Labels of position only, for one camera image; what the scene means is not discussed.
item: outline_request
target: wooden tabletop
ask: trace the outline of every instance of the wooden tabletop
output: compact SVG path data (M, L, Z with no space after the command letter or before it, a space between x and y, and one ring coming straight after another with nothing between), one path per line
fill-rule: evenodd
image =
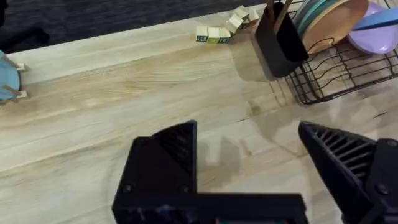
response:
M0 109L0 223L115 223L132 140L189 119L198 121L199 191L300 192L312 223L340 223L299 122L398 138L397 80L300 106L284 80L261 79L249 31L229 45L194 41L196 25L228 16L10 55L30 68L22 88L31 98Z

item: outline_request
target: teal plate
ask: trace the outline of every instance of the teal plate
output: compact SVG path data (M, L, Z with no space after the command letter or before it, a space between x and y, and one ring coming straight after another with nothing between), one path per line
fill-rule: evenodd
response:
M300 38L303 38L308 26L325 10L334 5L336 1L321 0L320 5L317 4L316 9L312 8L312 12L308 12L305 17L300 21L297 32Z
M14 95L3 89L7 85L15 90L19 90L20 80L17 70L2 59L4 53L0 50L0 100L7 100L14 97Z
M293 18L293 24L297 28L299 28L299 24L303 17L306 15L307 11L311 9L312 5L314 4L315 1L318 0L306 0L298 9L296 14L294 15Z

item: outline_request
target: black wire rack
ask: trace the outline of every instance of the black wire rack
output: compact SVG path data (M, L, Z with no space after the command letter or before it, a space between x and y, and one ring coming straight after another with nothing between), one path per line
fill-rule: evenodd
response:
M390 8L388 1L384 0L385 6ZM303 2L294 1L290 8L297 8L298 5L294 5ZM289 14L294 17L296 12L289 11ZM311 105L396 77L397 49L384 55L369 55L343 39L329 49L310 55L285 79L297 99L305 105Z

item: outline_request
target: dark carpet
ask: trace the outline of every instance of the dark carpet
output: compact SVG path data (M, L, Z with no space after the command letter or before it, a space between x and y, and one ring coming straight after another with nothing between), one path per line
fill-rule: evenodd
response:
M264 0L8 0L0 39L40 25L50 44L136 29L165 22L252 6ZM40 47L28 40L11 52Z

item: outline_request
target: screw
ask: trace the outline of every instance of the screw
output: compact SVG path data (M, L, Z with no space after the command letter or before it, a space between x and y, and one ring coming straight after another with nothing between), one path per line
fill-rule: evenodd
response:
M123 193L129 193L131 189L132 189L131 185L126 185L123 188Z
M382 184L377 184L375 186L375 188L376 188L376 191L379 192L379 194L381 194L381 195L389 195L390 194L390 191L388 191L387 187Z
M398 142L395 140L388 140L387 144L392 147L398 146Z
M187 193L189 191L188 187L182 187L182 191L184 191L185 193Z

